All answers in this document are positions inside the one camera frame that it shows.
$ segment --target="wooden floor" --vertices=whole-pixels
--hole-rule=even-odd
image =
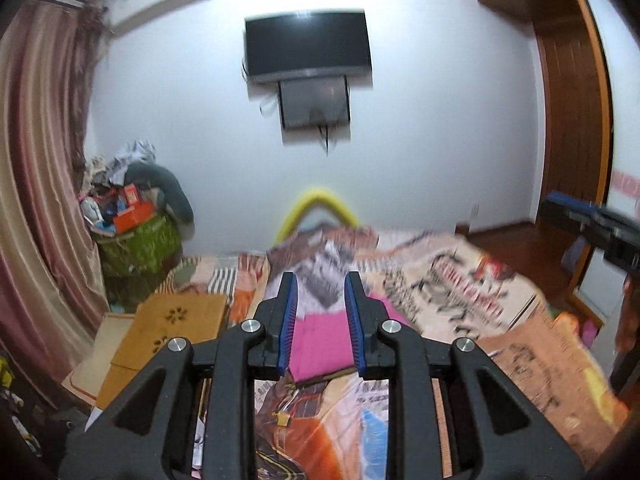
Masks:
[[[529,278],[553,306],[567,310],[564,296],[571,276],[562,269],[562,255],[574,238],[554,228],[520,224],[471,233],[468,240]]]

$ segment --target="orange box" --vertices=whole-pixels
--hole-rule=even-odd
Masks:
[[[113,217],[113,224],[118,234],[129,231],[149,220],[156,210],[151,202],[141,202],[137,206],[125,209]]]
[[[124,187],[124,198],[127,199],[129,207],[135,207],[140,203],[140,195],[135,184],[129,184]]]

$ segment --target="pink striped curtain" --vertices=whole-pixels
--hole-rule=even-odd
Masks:
[[[76,195],[97,18],[28,1],[0,40],[0,345],[50,400],[107,309]]]

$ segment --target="television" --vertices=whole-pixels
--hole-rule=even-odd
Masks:
[[[371,71],[364,10],[310,10],[245,19],[250,82]]]
[[[278,83],[284,129],[349,123],[347,78],[310,77]]]

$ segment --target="patterned blanket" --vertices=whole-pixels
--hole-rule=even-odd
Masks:
[[[228,280],[235,280],[229,299],[234,324],[251,317],[261,299],[276,295],[286,270],[298,277],[303,319],[343,311],[344,275],[358,270],[367,293],[389,303],[423,336],[443,342],[462,335],[479,339],[586,466],[626,417],[579,339],[554,326],[542,293],[463,238],[321,227],[295,235],[266,258],[241,254],[236,260],[186,262],[167,286],[175,292],[223,292],[230,290]],[[259,479],[384,478],[388,383],[363,381],[353,373],[334,377],[328,374],[304,388],[291,376],[256,381]],[[444,474],[450,476],[437,382],[434,390]]]

